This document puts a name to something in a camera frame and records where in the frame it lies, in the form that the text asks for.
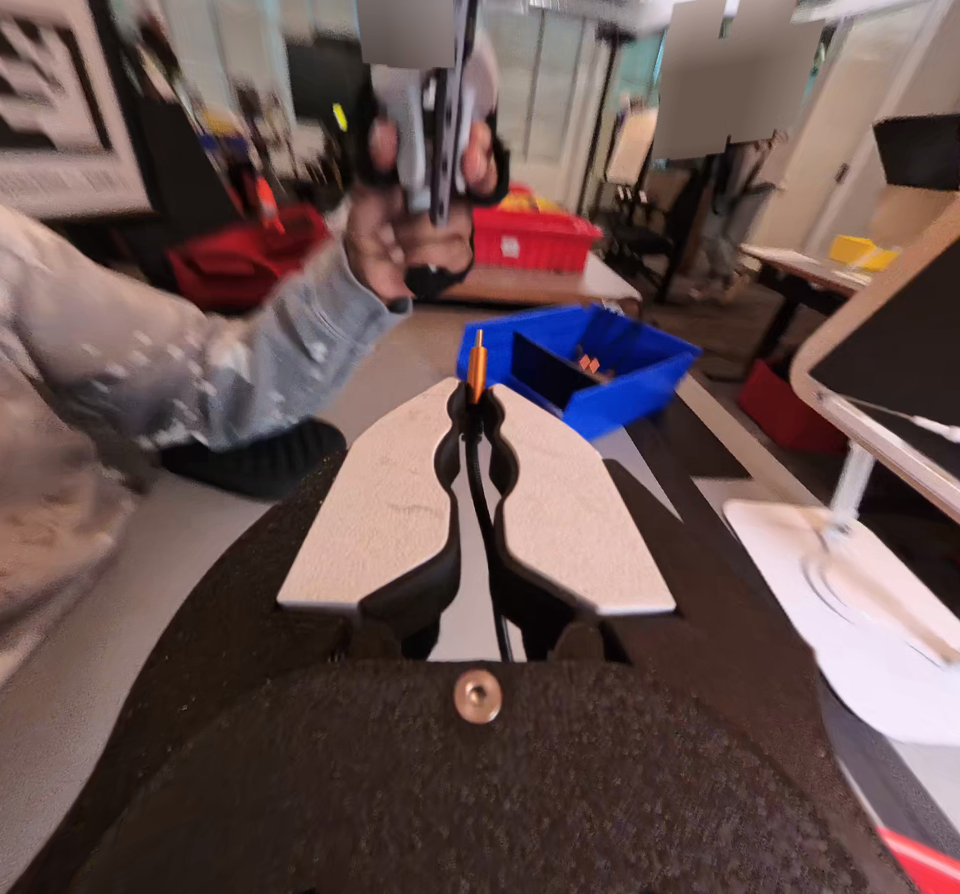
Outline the framed black-white marker sign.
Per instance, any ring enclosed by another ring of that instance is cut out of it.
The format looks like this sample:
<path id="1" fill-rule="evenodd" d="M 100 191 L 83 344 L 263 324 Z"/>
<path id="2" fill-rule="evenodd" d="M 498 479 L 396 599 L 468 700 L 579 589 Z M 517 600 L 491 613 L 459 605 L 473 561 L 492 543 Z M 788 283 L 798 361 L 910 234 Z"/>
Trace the framed black-white marker sign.
<path id="1" fill-rule="evenodd" d="M 155 214 L 108 0 L 1 0 L 1 203 L 41 221 Z"/>

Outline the blue storage bin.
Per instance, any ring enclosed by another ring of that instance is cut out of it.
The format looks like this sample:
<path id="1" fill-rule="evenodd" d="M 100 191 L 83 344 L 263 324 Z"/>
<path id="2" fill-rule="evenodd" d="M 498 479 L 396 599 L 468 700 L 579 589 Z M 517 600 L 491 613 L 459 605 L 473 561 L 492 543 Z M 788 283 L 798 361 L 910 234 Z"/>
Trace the blue storage bin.
<path id="1" fill-rule="evenodd" d="M 570 304 L 467 324 L 457 356 L 462 381 L 478 332 L 486 349 L 488 388 L 501 385 L 523 396 L 509 380 L 515 332 L 599 380 L 599 387 L 575 395 L 561 417 L 544 408 L 588 441 L 662 411 L 702 354 L 701 348 L 604 305 Z"/>

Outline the long red storage bin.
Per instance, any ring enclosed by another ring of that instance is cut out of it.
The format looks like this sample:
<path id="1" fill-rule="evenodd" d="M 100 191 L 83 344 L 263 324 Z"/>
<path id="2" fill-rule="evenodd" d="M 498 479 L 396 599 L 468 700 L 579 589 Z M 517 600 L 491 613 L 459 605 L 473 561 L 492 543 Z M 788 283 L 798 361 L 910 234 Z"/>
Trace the long red storage bin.
<path id="1" fill-rule="evenodd" d="M 473 249 L 477 265 L 580 275 L 603 237 L 601 228 L 566 212 L 475 208 Z"/>

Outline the black floor lamp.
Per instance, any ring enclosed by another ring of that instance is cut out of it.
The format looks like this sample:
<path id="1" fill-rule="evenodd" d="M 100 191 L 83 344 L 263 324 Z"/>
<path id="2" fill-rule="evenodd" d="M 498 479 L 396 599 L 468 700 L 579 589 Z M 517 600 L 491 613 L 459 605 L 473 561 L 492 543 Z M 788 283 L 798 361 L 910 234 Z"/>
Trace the black floor lamp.
<path id="1" fill-rule="evenodd" d="M 592 126 L 589 128 L 590 137 L 587 145 L 585 160 L 582 166 L 582 178 L 577 200 L 576 213 L 579 217 L 585 217 L 588 213 L 587 195 L 594 176 L 594 167 L 598 146 L 601 139 L 601 132 L 604 126 L 604 117 L 607 104 L 611 96 L 611 90 L 614 86 L 615 74 L 618 70 L 619 60 L 624 46 L 637 40 L 637 35 L 611 20 L 600 20 L 596 26 L 594 39 L 605 55 L 603 61 L 604 69 L 602 74 L 602 83 L 599 92 L 595 98 L 595 105 L 591 110 L 589 118 L 592 120 Z"/>

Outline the red basket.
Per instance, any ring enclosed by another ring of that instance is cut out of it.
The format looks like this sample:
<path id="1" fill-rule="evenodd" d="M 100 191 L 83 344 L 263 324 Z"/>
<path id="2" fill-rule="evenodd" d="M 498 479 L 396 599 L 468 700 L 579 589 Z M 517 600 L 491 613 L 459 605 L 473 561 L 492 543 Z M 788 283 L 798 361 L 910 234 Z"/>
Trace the red basket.
<path id="1" fill-rule="evenodd" d="M 331 238 L 310 204 L 283 207 L 270 223 L 245 221 L 167 252 L 176 290 L 200 310 L 240 314 L 260 305 Z"/>

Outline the white tablet stand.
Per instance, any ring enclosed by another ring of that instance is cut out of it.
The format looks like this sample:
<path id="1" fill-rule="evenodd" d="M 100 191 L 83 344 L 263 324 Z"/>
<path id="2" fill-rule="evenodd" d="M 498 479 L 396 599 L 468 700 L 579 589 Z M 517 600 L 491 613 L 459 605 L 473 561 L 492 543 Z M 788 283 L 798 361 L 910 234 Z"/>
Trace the white tablet stand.
<path id="1" fill-rule="evenodd" d="M 958 519 L 958 476 L 873 414 L 955 452 L 958 426 L 828 391 L 817 400 L 850 441 L 830 505 L 731 500 L 726 521 L 853 714 L 896 741 L 958 747 L 958 616 L 858 518 L 882 461 Z"/>

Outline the red storage crate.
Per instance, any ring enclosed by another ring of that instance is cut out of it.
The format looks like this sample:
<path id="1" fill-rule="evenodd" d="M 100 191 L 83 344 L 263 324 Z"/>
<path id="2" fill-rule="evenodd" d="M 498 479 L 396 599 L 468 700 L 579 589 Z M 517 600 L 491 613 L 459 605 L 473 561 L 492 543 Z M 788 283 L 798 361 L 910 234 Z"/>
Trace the red storage crate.
<path id="1" fill-rule="evenodd" d="M 737 396 L 738 408 L 778 447 L 798 454 L 846 453 L 848 438 L 801 400 L 765 359 L 753 362 Z"/>

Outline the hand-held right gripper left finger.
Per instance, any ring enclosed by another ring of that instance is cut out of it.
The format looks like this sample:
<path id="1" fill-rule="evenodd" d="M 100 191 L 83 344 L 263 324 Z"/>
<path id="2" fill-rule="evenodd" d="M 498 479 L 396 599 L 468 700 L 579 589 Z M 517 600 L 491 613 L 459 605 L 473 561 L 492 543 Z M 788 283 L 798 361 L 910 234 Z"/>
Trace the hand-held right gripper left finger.
<path id="1" fill-rule="evenodd" d="M 430 633 L 461 582 L 463 384 L 449 377 L 350 447 L 277 595 L 291 612 Z"/>

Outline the wooden work table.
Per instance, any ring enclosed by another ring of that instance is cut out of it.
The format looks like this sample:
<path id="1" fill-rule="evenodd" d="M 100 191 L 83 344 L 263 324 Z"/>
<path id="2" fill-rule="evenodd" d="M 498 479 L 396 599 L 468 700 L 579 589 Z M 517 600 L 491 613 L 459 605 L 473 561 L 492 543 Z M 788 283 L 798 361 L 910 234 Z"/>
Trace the wooden work table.
<path id="1" fill-rule="evenodd" d="M 592 252 L 579 274 L 479 265 L 438 299 L 504 309 L 593 302 L 612 302 L 622 307 L 629 302 L 629 313 L 642 311 L 643 304 L 642 294 Z"/>

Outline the person's left forearm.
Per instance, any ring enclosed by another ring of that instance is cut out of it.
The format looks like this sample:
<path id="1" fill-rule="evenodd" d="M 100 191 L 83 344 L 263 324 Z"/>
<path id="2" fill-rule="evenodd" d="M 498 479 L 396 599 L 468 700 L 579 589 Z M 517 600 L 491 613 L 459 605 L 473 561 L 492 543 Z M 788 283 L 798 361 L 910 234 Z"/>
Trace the person's left forearm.
<path id="1" fill-rule="evenodd" d="M 146 448 L 226 449 L 312 418 L 411 312 L 327 242 L 248 317 L 229 319 L 104 268 L 2 209 L 2 357 Z"/>

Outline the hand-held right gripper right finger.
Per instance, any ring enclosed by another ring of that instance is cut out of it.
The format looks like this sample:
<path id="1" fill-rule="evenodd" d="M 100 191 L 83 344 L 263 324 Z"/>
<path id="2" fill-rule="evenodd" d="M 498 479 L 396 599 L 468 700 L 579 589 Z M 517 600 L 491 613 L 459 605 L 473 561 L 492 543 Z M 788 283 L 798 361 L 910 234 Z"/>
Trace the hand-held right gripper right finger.
<path id="1" fill-rule="evenodd" d="M 601 454 L 512 388 L 486 390 L 491 596 L 527 655 L 573 623 L 677 613 L 677 601 Z"/>

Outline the yellow storage bin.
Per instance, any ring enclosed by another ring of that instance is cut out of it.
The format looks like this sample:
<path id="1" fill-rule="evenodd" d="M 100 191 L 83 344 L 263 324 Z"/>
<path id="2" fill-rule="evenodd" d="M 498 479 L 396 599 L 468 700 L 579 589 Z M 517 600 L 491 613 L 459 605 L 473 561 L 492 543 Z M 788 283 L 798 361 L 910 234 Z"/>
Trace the yellow storage bin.
<path id="1" fill-rule="evenodd" d="M 900 253 L 899 248 L 884 248 L 869 238 L 837 235 L 827 256 L 831 262 L 849 271 L 876 274 L 887 270 Z"/>

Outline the person's left hand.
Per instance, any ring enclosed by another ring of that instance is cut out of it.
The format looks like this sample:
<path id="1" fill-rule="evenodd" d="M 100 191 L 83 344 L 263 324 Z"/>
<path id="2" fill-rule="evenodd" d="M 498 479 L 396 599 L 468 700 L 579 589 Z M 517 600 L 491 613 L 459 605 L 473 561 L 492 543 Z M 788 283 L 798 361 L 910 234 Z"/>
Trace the person's left hand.
<path id="1" fill-rule="evenodd" d="M 498 189 L 498 143 L 486 122 L 473 122 L 462 153 L 465 197 L 455 200 L 444 226 L 411 213 L 403 190 L 358 180 L 343 235 L 354 276 L 385 304 L 413 298 L 406 277 L 418 268 L 461 275 L 473 263 L 474 207 Z"/>

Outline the orange traffic cone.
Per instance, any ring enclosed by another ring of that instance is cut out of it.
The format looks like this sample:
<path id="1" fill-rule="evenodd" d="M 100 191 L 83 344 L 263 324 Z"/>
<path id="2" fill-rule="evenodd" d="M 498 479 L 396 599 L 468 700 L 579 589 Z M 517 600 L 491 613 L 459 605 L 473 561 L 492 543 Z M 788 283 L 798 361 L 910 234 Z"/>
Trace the orange traffic cone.
<path id="1" fill-rule="evenodd" d="M 278 203 L 270 183 L 263 175 L 257 175 L 254 184 L 261 225 L 274 234 L 285 234 L 286 228 L 282 222 Z"/>

